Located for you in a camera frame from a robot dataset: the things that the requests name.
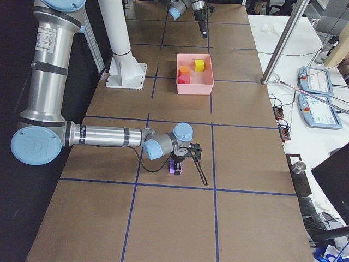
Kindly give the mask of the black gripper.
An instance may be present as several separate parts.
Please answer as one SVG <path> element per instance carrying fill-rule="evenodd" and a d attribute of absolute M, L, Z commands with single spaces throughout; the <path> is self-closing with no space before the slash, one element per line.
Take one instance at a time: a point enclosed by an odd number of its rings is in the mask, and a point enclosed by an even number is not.
<path fill-rule="evenodd" d="M 180 175 L 182 173 L 182 164 L 181 162 L 184 161 L 188 157 L 188 152 L 186 151 L 181 156 L 176 155 L 175 153 L 172 154 L 171 159 L 174 162 L 174 175 Z"/>
<path fill-rule="evenodd" d="M 203 38 L 208 37 L 207 26 L 205 20 L 208 19 L 207 8 L 194 10 L 195 20 L 198 21 L 199 29 Z"/>

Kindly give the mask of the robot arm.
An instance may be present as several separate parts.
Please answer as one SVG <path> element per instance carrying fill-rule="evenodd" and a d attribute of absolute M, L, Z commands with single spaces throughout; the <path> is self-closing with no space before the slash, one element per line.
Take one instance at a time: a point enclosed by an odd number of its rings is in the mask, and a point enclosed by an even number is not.
<path fill-rule="evenodd" d="M 206 20 L 208 19 L 209 5 L 206 1 L 199 0 L 159 0 L 159 3 L 164 5 L 167 12 L 172 16 L 174 20 L 180 18 L 190 7 L 192 7 L 195 21 L 198 22 L 198 26 L 203 38 L 208 37 Z"/>
<path fill-rule="evenodd" d="M 10 148 L 16 159 L 28 165 L 53 161 L 62 148 L 73 145 L 142 147 L 150 160 L 163 156 L 175 175 L 182 162 L 194 158 L 193 129 L 178 123 L 164 135 L 155 130 L 89 126 L 77 124 L 73 115 L 78 106 L 87 106 L 76 88 L 67 90 L 68 67 L 74 36 L 84 34 L 99 72 L 104 60 L 94 43 L 94 34 L 85 1 L 35 1 L 33 15 L 38 22 L 34 58 L 29 72 L 26 109 L 19 114 L 17 131 Z"/>

